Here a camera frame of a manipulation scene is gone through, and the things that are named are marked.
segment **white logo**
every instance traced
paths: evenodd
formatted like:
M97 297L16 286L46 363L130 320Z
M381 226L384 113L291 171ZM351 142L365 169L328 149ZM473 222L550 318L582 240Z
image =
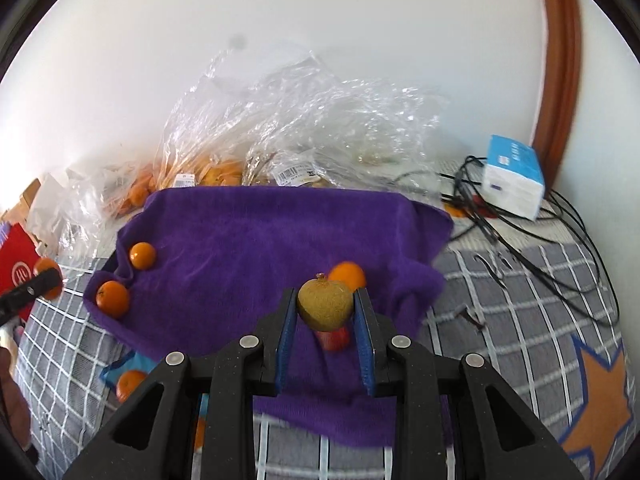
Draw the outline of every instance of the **white logo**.
M17 262L11 269L11 279L15 286L28 282L31 279L31 269L25 262Z

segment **red bag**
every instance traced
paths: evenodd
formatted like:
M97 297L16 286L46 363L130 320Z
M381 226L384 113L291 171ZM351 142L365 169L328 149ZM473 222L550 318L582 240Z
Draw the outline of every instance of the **red bag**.
M0 247L0 294L28 282L33 277L33 266L38 259L29 235L20 224L14 224ZM20 311L19 315L23 320L27 321L32 307L33 303Z

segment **orange star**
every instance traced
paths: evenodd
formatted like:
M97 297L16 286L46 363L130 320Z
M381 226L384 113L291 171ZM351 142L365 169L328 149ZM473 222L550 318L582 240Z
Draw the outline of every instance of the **orange star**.
M574 344L584 402L560 444L571 457L587 455L593 479L633 418L626 396L625 355L620 345L609 365L579 339L574 338Z

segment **white wall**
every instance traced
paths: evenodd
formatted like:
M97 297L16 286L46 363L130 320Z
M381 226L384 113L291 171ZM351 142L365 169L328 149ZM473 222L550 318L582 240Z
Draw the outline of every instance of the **white wall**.
M542 0L60 0L0 84L0 205L95 153L156 146L209 59L244 35L306 44L343 78L427 84L444 130L484 153L529 140L545 51Z
M625 351L640 377L640 65L593 0L580 0L580 9L582 80L556 187L582 214L607 264Z

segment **blue gripper pad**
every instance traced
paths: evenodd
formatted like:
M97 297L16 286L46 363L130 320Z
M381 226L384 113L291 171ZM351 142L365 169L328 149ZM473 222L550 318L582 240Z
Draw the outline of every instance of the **blue gripper pad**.
M362 304L357 294L353 295L354 316L353 332L356 336L356 346L358 347L358 358L360 361L360 377L367 393L373 396L376 393L376 379L374 373L373 345L364 319Z
M298 311L296 310L297 296L297 294L291 295L289 306L287 307L287 315L284 318L282 332L280 333L280 341L278 341L278 349L276 350L275 386L278 394L282 391L287 381L289 358L291 357L291 347L296 332L296 321L298 320Z

